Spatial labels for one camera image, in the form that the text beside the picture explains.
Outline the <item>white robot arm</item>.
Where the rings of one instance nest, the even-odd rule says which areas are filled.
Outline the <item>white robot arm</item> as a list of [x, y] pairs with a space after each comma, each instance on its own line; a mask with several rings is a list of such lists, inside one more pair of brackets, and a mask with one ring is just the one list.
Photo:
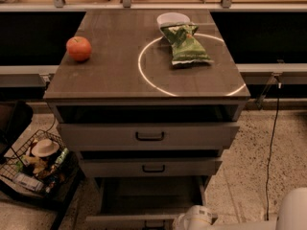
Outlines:
[[290, 191], [275, 220], [214, 225], [212, 212], [195, 205], [174, 219], [172, 230], [307, 230], [307, 189]]

